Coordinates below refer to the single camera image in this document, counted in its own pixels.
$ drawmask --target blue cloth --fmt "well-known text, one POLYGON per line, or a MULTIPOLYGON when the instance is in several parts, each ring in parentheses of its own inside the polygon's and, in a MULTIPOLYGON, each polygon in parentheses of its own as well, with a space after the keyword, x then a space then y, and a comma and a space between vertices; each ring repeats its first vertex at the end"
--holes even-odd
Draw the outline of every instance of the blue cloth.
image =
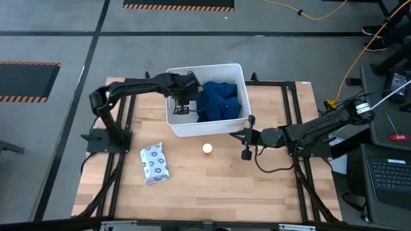
POLYGON ((237 100, 237 85, 209 81, 197 100, 198 123, 238 119, 241 105, 237 100))

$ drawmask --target wooden tabletop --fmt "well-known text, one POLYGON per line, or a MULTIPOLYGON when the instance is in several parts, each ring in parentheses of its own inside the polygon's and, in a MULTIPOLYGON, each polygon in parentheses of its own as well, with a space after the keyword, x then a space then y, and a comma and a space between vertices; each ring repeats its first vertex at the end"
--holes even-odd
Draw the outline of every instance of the wooden tabletop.
MULTIPOLYGON (((123 80, 109 78, 107 84, 123 80)), ((303 122, 316 118, 317 107, 310 83, 296 82, 296 85, 303 122)), ((247 86, 247 92, 251 112, 256 116, 254 129, 286 124, 280 87, 247 86)), ((296 123, 290 93, 293 122, 296 123)), ((116 117, 116 108, 112 114, 116 117)), ((301 222, 294 171, 261 172, 254 161, 241 159, 243 146, 229 134, 178 138, 167 125, 162 95, 150 93, 136 97, 132 129, 116 219, 301 222), (139 149, 159 142, 163 142, 171 178, 145 185, 139 149), (205 143, 213 145, 212 154, 204 155, 202 146, 205 143)), ((286 148, 266 149, 258 161, 265 169, 289 167, 292 163, 286 148)), ((330 167, 320 158, 310 161, 316 192, 333 215, 341 219, 330 167)), ((85 209, 100 190, 106 163, 107 154, 104 153, 86 163, 73 215, 85 209)), ((107 214, 110 198, 111 192, 107 194, 104 214, 107 214)), ((312 219, 309 198, 306 193, 308 214, 312 219)))

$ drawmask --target black floor mat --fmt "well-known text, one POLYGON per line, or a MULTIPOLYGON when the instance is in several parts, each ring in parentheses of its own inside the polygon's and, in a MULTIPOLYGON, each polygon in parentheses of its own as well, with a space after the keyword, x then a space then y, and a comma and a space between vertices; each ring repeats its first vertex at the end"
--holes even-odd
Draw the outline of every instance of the black floor mat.
POLYGON ((0 101, 44 103, 60 63, 0 61, 0 101))
POLYGON ((234 0, 124 0, 123 8, 233 12, 234 0))

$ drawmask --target laptop keyboard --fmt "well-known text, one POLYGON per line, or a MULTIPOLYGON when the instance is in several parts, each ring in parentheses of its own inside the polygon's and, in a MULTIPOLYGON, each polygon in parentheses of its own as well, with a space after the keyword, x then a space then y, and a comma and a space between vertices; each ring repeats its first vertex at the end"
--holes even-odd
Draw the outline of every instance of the laptop keyboard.
POLYGON ((375 160, 369 164, 375 188, 411 192, 411 165, 375 160))

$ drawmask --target gray floor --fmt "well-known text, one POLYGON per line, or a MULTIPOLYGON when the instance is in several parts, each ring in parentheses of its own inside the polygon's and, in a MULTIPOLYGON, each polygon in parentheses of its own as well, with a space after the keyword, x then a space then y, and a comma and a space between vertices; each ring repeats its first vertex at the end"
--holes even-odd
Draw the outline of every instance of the gray floor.
MULTIPOLYGON (((112 0, 103 31, 358 31, 379 24, 377 4, 348 3, 332 18, 315 22, 258 0, 236 0, 233 13, 138 11, 112 0)), ((288 1, 320 17, 339 3, 288 1)), ((103 1, 1 2, 0 31, 94 31, 103 1)), ((142 78, 172 67, 239 63, 246 78, 310 81, 317 105, 334 98, 345 72, 366 38, 319 37, 100 37, 85 82, 45 219, 68 218, 80 179, 86 133, 94 116, 87 95, 107 77, 142 78)), ((25 146, 26 153, 0 155, 0 223, 28 221, 39 198, 53 150, 76 88, 91 37, 0 37, 0 60, 61 62, 55 86, 45 104, 0 103, 0 139, 25 146)), ((384 53, 366 53, 361 64, 379 62, 384 53)), ((351 73, 358 76, 356 67, 351 73)), ((342 99, 360 89, 345 87, 342 99)), ((337 177, 337 185, 343 179, 337 177)), ((343 218, 363 225, 359 215, 341 203, 343 218)))

